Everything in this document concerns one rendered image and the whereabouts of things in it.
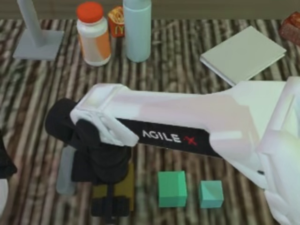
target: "mcdonald's logo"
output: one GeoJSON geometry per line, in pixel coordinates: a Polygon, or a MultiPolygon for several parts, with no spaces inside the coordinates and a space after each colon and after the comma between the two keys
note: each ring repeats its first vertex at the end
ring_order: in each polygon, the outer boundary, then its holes
{"type": "Polygon", "coordinates": [[[124,25],[121,25],[121,26],[117,25],[117,26],[114,28],[114,33],[115,33],[116,35],[118,35],[118,34],[123,35],[123,34],[124,34],[124,25]]]}

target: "green cube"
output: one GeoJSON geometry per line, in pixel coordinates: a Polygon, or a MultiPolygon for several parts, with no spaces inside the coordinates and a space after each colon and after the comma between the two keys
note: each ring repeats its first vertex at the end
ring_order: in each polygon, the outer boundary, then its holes
{"type": "Polygon", "coordinates": [[[185,207],[187,196],[184,171],[158,172],[159,207],[185,207]]]}
{"type": "Polygon", "coordinates": [[[224,201],[222,181],[203,180],[199,187],[200,208],[220,208],[224,201]]]}

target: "red x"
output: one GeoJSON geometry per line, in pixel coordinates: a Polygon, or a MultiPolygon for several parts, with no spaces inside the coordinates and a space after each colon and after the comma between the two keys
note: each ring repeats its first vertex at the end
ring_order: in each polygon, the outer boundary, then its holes
{"type": "Polygon", "coordinates": [[[183,139],[186,140],[188,144],[197,145],[197,143],[195,142],[195,138],[194,137],[185,136],[183,139]]]}

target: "white object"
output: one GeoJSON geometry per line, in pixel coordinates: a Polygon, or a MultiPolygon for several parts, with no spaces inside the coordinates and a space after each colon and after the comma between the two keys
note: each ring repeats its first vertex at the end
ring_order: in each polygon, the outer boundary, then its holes
{"type": "Polygon", "coordinates": [[[0,217],[8,200],[8,180],[0,179],[0,217]]]}
{"type": "Polygon", "coordinates": [[[111,57],[111,48],[107,19],[102,16],[98,21],[87,23],[79,18],[77,20],[77,30],[84,61],[95,67],[108,63],[111,57]]]}
{"type": "Polygon", "coordinates": [[[142,62],[151,53],[151,0],[123,0],[126,55],[142,62]]]}
{"type": "Polygon", "coordinates": [[[42,30],[31,0],[17,0],[27,29],[14,52],[15,59],[54,60],[62,42],[63,31],[42,30]]]}
{"type": "Polygon", "coordinates": [[[213,149],[265,190],[273,217],[300,225],[299,93],[299,77],[242,81],[207,95],[97,84],[70,115],[74,123],[82,118],[96,125],[101,141],[128,146],[137,139],[115,118],[205,129],[213,149]]]}
{"type": "Polygon", "coordinates": [[[56,180],[56,191],[61,195],[73,195],[76,184],[72,181],[73,160],[76,149],[67,146],[62,149],[60,168],[56,180]]]}
{"type": "Polygon", "coordinates": [[[231,86],[246,81],[282,58],[286,50],[252,26],[213,47],[200,61],[231,86]]]}

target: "french fries box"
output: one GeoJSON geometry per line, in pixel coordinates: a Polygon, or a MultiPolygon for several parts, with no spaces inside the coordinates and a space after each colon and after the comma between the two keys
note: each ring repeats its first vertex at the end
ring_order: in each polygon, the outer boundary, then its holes
{"type": "Polygon", "coordinates": [[[286,18],[279,29],[279,34],[284,39],[300,46],[300,13],[295,12],[286,18]]]}
{"type": "Polygon", "coordinates": [[[108,13],[108,24],[114,38],[125,36],[122,6],[118,6],[108,13]]]}

